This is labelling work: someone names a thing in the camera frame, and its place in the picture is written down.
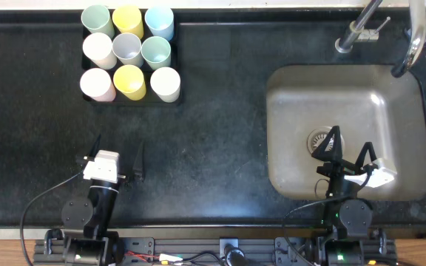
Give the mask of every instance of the plastic cup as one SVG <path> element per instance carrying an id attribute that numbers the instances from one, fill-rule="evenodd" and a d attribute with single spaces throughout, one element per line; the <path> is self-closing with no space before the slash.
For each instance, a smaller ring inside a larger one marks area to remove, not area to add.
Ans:
<path id="1" fill-rule="evenodd" d="M 153 70 L 170 67 L 171 49 L 169 42 L 158 36 L 147 38 L 141 48 L 142 57 Z"/>
<path id="2" fill-rule="evenodd" d="M 151 7 L 146 12 L 146 24 L 154 36 L 167 41 L 174 37 L 174 13 L 168 7 Z"/>
<path id="3" fill-rule="evenodd" d="M 152 74 L 151 87 L 164 102 L 174 102 L 180 95 L 180 76 L 173 68 L 161 67 Z"/>
<path id="4" fill-rule="evenodd" d="M 135 5 L 116 8 L 112 14 L 112 21 L 121 33 L 136 34 L 139 39 L 144 36 L 141 11 Z"/>
<path id="5" fill-rule="evenodd" d="M 146 95 L 146 83 L 139 67 L 126 65 L 118 68 L 113 81 L 116 89 L 131 100 L 140 100 Z"/>
<path id="6" fill-rule="evenodd" d="M 108 72 L 94 68 L 87 70 L 80 79 L 81 91 L 96 101 L 113 101 L 116 97 Z"/>
<path id="7" fill-rule="evenodd" d="M 141 55 L 141 40 L 132 33 L 121 33 L 112 42 L 112 51 L 123 64 L 141 67 L 144 59 Z"/>
<path id="8" fill-rule="evenodd" d="M 97 4 L 87 7 L 81 13 L 81 23 L 91 33 L 104 33 L 110 38 L 115 35 L 115 29 L 112 26 L 111 15 L 107 7 Z"/>
<path id="9" fill-rule="evenodd" d="M 88 35 L 83 42 L 83 53 L 102 69 L 111 69 L 117 63 L 111 38 L 104 33 Z"/>

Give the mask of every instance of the wall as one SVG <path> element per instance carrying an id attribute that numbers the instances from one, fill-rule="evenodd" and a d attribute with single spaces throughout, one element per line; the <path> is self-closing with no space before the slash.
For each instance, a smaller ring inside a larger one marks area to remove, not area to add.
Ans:
<path id="1" fill-rule="evenodd" d="M 139 8 L 155 5 L 173 8 L 364 7 L 368 2 L 369 0 L 0 0 L 0 10 L 70 10 L 84 9 L 91 4 L 105 4 L 109 8 L 122 4 L 136 4 Z M 381 4 L 381 7 L 407 6 L 408 0 L 384 0 Z"/>

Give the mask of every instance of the sink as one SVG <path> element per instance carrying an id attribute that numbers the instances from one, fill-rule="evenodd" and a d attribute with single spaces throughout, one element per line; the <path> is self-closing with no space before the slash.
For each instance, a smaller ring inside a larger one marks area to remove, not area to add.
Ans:
<path id="1" fill-rule="evenodd" d="M 314 187 L 322 162 L 311 150 L 339 126 L 343 159 L 354 162 L 365 142 L 392 161 L 397 176 L 378 188 L 363 188 L 370 200 L 415 200 L 426 195 L 426 122 L 419 82 L 410 73 L 394 78 L 391 66 L 286 66 L 267 84 L 268 173 L 286 197 L 323 198 Z"/>

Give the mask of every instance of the drain strainer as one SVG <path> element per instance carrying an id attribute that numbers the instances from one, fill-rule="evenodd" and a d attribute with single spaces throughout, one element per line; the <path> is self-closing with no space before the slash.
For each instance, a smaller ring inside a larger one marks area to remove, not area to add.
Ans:
<path id="1" fill-rule="evenodd" d="M 307 147 L 310 153 L 313 153 L 316 148 L 325 140 L 326 135 L 330 132 L 330 126 L 321 126 L 318 129 L 313 130 L 307 139 Z M 326 151 L 329 151 L 333 148 L 334 137 L 331 138 L 330 143 L 326 147 Z M 341 135 L 341 146 L 343 153 L 345 152 L 345 140 L 343 135 Z"/>

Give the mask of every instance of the black countertop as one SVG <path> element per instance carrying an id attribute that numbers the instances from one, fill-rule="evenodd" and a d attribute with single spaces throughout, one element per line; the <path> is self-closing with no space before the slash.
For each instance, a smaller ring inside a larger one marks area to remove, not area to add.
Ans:
<path id="1" fill-rule="evenodd" d="M 98 134 L 101 148 L 124 162 L 142 140 L 146 148 L 146 180 L 122 189 L 111 226 L 277 224 L 306 201 L 283 197 L 268 179 L 268 77 L 289 64 L 397 62 L 407 50 L 408 15 L 389 12 L 379 41 L 348 55 L 334 41 L 356 11 L 176 12 L 183 90 L 176 108 L 92 106 L 78 87 L 79 13 L 0 13 L 0 226 L 17 225 L 30 199 L 79 171 L 75 155 Z M 426 109 L 426 49 L 412 72 Z M 88 187 L 79 178 L 57 189 L 31 208 L 27 224 L 60 225 L 63 204 Z M 426 225 L 426 197 L 373 206 L 376 225 Z M 299 212 L 293 223 L 316 225 L 321 211 Z"/>

